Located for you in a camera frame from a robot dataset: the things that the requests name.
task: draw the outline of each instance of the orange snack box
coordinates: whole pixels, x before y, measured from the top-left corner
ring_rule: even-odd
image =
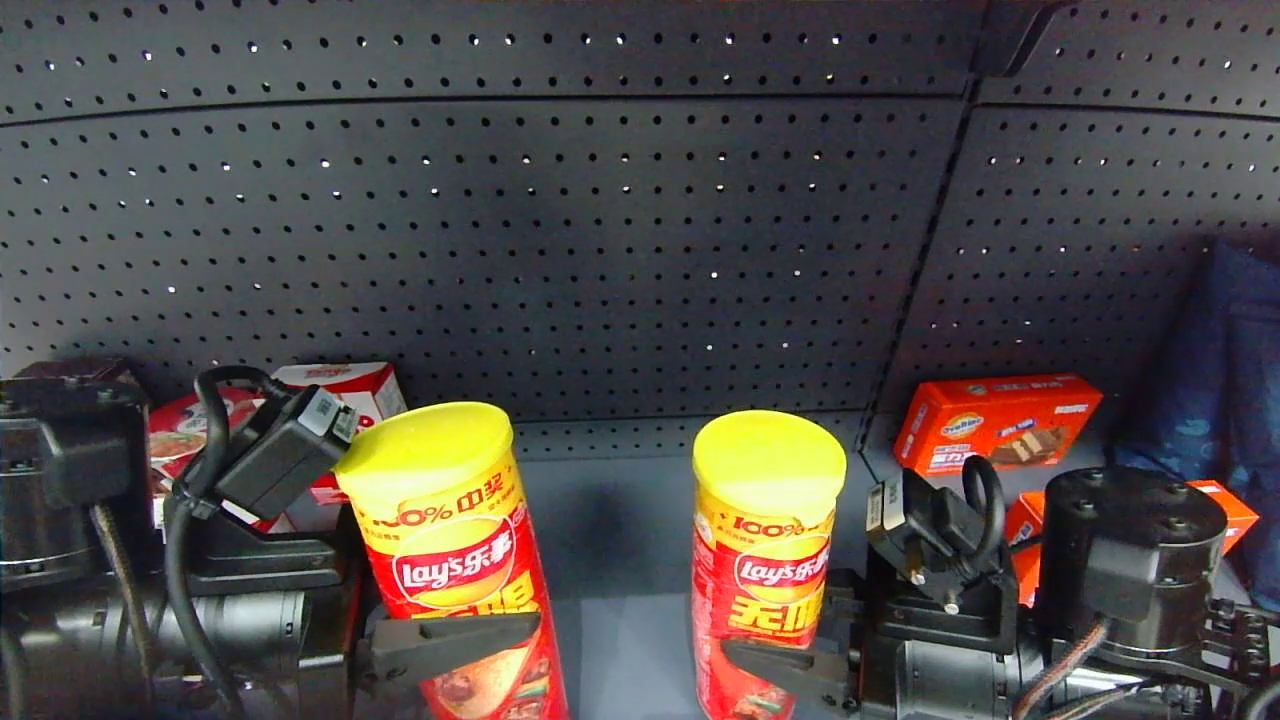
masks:
[[[920,383],[893,456],[922,475],[959,473],[970,455],[1056,465],[1101,401],[1075,373]]]
[[[1226,538],[1222,541],[1222,555],[1226,555],[1244,533],[1258,520],[1258,514],[1240,498],[1231,495],[1215,480],[1192,480],[1187,483],[1212,497],[1226,511]],[[1044,493],[1024,492],[1009,507],[1005,523],[1005,539],[1010,544],[1038,536],[1044,528]],[[1039,546],[1029,547],[1014,555],[1014,573],[1018,575],[1018,601],[1030,606],[1036,602],[1036,588],[1039,587]]]

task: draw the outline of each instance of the food image on can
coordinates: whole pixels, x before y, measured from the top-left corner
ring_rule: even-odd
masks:
[[[392,618],[541,612],[527,642],[422,683],[438,720],[570,716],[512,439],[493,405],[433,405],[356,436],[334,468]]]
[[[831,433],[786,413],[731,413],[698,433],[692,639],[709,720],[791,717],[795,700],[732,665],[719,641],[813,642],[846,464]]]

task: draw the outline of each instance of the red and white box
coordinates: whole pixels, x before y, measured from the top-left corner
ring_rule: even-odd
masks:
[[[262,396],[247,389],[220,387],[218,395],[227,407],[232,432],[243,425],[262,405]],[[147,447],[151,456],[151,509],[159,529],[164,525],[164,498],[169,495],[173,480],[205,447],[209,419],[205,416],[205,406],[200,398],[188,395],[154,410],[147,418]],[[229,500],[223,501],[223,509],[264,533],[293,532],[293,524],[283,512],[279,518],[264,519]]]
[[[390,363],[285,365],[274,377],[291,387],[320,386],[337,395],[338,400],[360,414],[357,433],[407,410]],[[311,486],[311,497],[320,505],[347,502],[347,495],[338,489],[333,473]]]

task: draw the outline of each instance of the snack box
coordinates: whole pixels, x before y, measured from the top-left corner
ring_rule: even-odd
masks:
[[[1212,497],[1226,511],[1226,538],[1222,541],[1222,555],[1226,555],[1244,537],[1258,514],[1215,480],[1192,480],[1187,483]],[[1024,492],[1009,507],[1005,523],[1005,539],[1010,544],[1038,536],[1044,528],[1044,493]],[[1039,546],[1029,547],[1014,555],[1014,573],[1018,575],[1018,601],[1023,605],[1036,602],[1036,588],[1039,587]]]
[[[970,455],[1056,465],[1101,401],[1075,373],[920,383],[893,456],[922,475],[959,473]]]
[[[227,407],[232,432],[248,420],[262,405],[262,396],[242,388],[220,387],[218,395],[221,396],[223,405]],[[164,498],[173,487],[173,480],[205,447],[209,420],[200,398],[188,395],[154,410],[147,424],[150,433],[147,447],[151,454],[152,516],[156,528],[163,529]],[[293,524],[284,514],[279,518],[259,518],[229,500],[223,501],[223,509],[264,533],[293,532]]]
[[[390,363],[287,365],[276,370],[274,377],[291,387],[316,384],[337,395],[360,414],[357,433],[406,410],[404,396],[396,383],[396,369]],[[347,502],[333,473],[311,486],[311,497],[320,505]]]

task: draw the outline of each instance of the yellow lid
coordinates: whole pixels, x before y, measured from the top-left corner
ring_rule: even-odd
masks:
[[[819,425],[773,410],[722,415],[694,439],[703,488],[745,512],[815,524],[845,486],[847,457]]]
[[[480,475],[502,459],[513,438],[511,418],[500,407],[485,402],[429,405],[356,436],[333,471],[362,511],[390,518],[408,498]]]

